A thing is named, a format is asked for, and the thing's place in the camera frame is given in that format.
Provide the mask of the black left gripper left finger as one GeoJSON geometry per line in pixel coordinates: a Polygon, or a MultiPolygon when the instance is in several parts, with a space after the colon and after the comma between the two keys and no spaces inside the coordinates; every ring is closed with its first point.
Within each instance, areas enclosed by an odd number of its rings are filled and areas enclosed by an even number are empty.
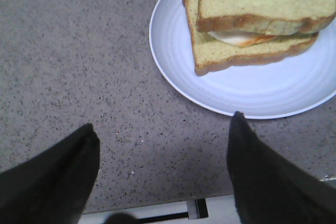
{"type": "Polygon", "coordinates": [[[100,140],[85,124],[1,173],[1,223],[78,223],[100,167],[100,140]]]}

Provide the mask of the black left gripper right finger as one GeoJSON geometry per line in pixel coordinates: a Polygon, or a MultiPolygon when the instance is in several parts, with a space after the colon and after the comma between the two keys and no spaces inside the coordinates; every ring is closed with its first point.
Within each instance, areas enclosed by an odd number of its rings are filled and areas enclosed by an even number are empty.
{"type": "Polygon", "coordinates": [[[276,153],[236,112],[227,167],[241,223],[335,223],[335,187],[276,153]]]}

